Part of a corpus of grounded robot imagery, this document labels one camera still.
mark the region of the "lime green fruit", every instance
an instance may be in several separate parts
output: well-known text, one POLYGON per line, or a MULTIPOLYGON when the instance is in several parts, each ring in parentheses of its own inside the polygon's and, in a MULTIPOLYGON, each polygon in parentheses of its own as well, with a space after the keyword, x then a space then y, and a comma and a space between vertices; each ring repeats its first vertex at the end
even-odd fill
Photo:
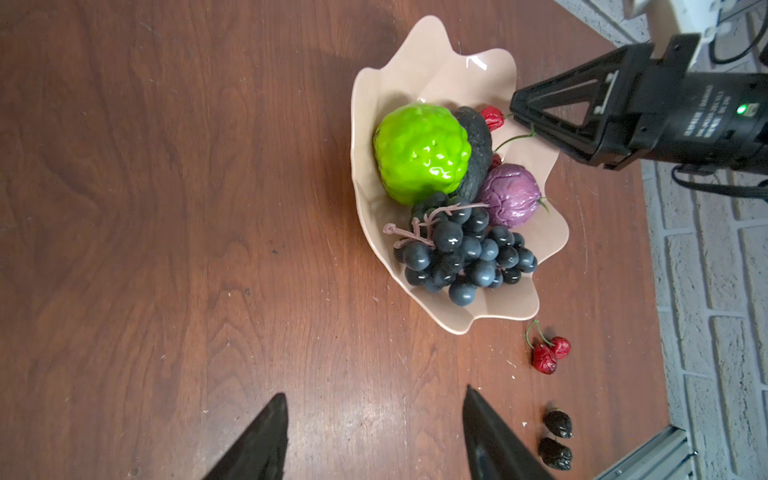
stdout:
POLYGON ((384 117, 373 135, 384 188, 404 205, 450 194, 467 173, 467 131, 444 107, 410 104, 384 117))

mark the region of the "purple fruit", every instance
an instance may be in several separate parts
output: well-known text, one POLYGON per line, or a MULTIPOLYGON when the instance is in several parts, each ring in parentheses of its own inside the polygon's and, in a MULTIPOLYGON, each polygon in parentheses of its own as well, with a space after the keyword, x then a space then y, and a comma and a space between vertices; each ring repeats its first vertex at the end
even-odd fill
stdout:
POLYGON ((501 164, 485 177, 477 201, 490 205, 489 224, 519 227, 538 208, 541 190, 525 167, 501 164))

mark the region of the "fruit bowl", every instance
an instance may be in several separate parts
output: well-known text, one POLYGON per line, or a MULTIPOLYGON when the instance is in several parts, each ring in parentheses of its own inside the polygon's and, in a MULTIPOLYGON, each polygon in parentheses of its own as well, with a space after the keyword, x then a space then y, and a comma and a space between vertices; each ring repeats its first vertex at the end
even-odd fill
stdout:
MULTIPOLYGON (((524 274, 515 285, 478 289, 475 301, 464 307, 451 302, 448 289, 430 293, 409 285, 403 265, 393 253, 392 245, 399 237, 385 234, 382 229, 387 223, 407 229, 410 207, 398 204, 384 190, 372 137, 385 115, 417 101, 451 110, 462 105, 476 110, 492 105, 508 111, 516 78, 515 60, 508 51, 495 48, 476 55, 459 55, 453 51, 442 22, 428 16, 414 25, 387 65, 379 70, 361 70, 352 89, 352 178, 362 230, 392 278, 441 327, 458 335, 467 333, 472 323, 482 317, 527 320, 535 316, 539 300, 532 274, 524 274)), ((526 133, 521 126, 506 121, 492 132, 494 147, 526 133)), ((504 162, 527 168, 545 195, 545 183, 557 160, 557 149, 532 137, 512 141, 499 153, 504 162)), ((552 205, 549 212, 538 208, 528 222, 513 231, 525 237, 525 246, 540 265, 568 241, 568 224, 552 205)))

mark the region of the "wood grain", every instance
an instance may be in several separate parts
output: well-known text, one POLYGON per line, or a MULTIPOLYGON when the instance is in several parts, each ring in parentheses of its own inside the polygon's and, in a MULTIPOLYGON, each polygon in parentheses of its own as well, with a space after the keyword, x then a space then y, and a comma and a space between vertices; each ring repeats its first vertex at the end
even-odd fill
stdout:
POLYGON ((543 324, 453 336, 359 227, 349 95, 423 15, 521 86, 611 46, 554 2, 11 0, 0 6, 0 471, 200 478, 275 392, 287 478, 468 478, 467 383, 532 449, 549 402, 591 478, 668 423, 639 167, 563 157, 543 324))

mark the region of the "cable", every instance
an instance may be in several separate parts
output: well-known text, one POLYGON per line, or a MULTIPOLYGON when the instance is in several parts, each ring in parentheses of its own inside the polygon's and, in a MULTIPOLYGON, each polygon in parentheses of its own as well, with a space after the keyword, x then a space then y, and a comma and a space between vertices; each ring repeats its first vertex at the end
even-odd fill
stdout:
MULTIPOLYGON (((717 13, 717 25, 720 25, 720 13, 723 11, 720 10, 720 12, 717 13)), ((763 17, 763 25, 760 27, 760 31, 757 32, 757 35, 755 35, 754 40, 752 40, 752 43, 750 43, 750 46, 747 47, 744 51, 736 55, 735 57, 731 58, 718 58, 717 54, 715 54, 715 40, 717 39, 717 33, 715 33, 715 37, 710 42, 710 61, 714 65, 725 65, 732 62, 735 62, 736 60, 741 60, 742 58, 746 57, 750 51, 757 46, 757 44, 760 43, 760 40, 763 40, 763 37, 766 34, 766 31, 768 31, 768 12, 766 12, 765 16, 763 17)))
POLYGON ((683 170, 683 165, 677 165, 672 169, 672 180, 681 187, 698 190, 699 192, 708 192, 710 194, 725 195, 736 198, 757 198, 768 202, 768 180, 763 180, 757 187, 744 187, 741 185, 712 185, 698 184, 689 182, 677 177, 677 174, 683 170))

